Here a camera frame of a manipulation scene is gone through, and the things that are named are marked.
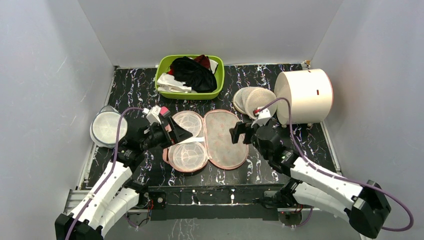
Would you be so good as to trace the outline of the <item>black bra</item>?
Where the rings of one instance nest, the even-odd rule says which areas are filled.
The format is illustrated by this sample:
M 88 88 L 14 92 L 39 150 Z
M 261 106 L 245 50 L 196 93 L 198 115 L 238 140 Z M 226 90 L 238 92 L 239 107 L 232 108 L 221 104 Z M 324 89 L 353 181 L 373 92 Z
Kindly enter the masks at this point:
M 197 93 L 211 93 L 218 87 L 215 74 L 188 56 L 176 58 L 167 73 Z

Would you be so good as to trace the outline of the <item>floral mesh laundry bag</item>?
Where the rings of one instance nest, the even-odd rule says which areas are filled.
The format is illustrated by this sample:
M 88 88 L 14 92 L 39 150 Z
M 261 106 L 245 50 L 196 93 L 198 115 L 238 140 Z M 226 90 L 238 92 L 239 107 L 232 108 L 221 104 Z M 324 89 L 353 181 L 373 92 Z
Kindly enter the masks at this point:
M 224 109 L 208 111 L 204 116 L 190 110 L 172 116 L 193 137 L 163 150 L 163 161 L 182 173 L 201 170 L 212 163 L 223 170 L 234 170 L 247 159 L 249 147 L 243 144 L 244 135 L 238 143 L 232 143 L 230 129 L 239 118 Z

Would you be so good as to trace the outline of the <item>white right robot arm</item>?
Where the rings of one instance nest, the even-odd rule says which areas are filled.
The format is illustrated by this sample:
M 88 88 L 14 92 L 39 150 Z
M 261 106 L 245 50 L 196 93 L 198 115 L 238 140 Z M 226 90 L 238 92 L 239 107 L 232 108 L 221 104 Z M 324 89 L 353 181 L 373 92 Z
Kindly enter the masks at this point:
M 375 239 L 391 212 L 387 198 L 379 191 L 381 187 L 371 180 L 367 186 L 351 183 L 306 162 L 298 151 L 282 144 L 270 118 L 265 109 L 254 122 L 239 121 L 229 130 L 233 144 L 243 135 L 245 145 L 251 144 L 273 170 L 290 178 L 279 191 L 266 191 L 256 201 L 267 208 L 316 207 L 347 221 L 361 235 Z

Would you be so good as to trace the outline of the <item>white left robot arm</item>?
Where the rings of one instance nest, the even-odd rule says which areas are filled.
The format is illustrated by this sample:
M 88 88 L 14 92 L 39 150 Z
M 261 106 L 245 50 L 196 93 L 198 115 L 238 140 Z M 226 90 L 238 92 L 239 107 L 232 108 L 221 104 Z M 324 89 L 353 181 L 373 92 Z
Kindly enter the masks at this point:
M 145 159 L 145 152 L 157 147 L 166 149 L 193 137 L 175 122 L 166 107 L 129 107 L 125 111 L 140 111 L 148 124 L 137 130 L 134 139 L 127 139 L 125 113 L 104 106 L 95 116 L 90 136 L 100 146 L 113 148 L 112 160 L 81 202 L 70 213 L 57 217 L 54 228 L 58 240 L 104 239 L 131 208 L 144 208 L 149 203 L 143 186 L 130 181 Z

